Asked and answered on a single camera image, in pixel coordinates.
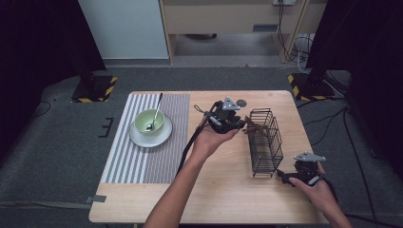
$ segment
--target wall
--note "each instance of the wall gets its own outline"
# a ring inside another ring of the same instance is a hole
[[[79,0],[103,59],[168,59],[158,0]]]

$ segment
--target power outlet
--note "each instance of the power outlet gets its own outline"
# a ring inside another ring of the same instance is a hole
[[[273,0],[273,5],[275,6],[280,6],[281,4],[283,6],[293,6],[296,4],[297,0]]]

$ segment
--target placemat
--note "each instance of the placemat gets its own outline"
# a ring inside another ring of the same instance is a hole
[[[157,108],[160,94],[129,94],[101,182],[170,183],[174,180],[187,144],[189,94],[164,94],[160,110],[172,121],[170,137],[162,144],[143,148],[129,138],[136,115]]]

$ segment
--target black metal rack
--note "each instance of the black metal rack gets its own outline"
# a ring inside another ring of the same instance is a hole
[[[255,108],[250,112],[249,119],[252,123],[248,123],[246,131],[249,132],[253,176],[264,174],[273,177],[283,159],[276,117],[270,108]]]

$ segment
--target saucer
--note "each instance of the saucer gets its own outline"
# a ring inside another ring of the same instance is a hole
[[[140,133],[134,124],[130,125],[129,136],[130,140],[141,147],[154,147],[165,142],[172,133],[172,121],[165,115],[163,129],[157,136],[145,136]]]

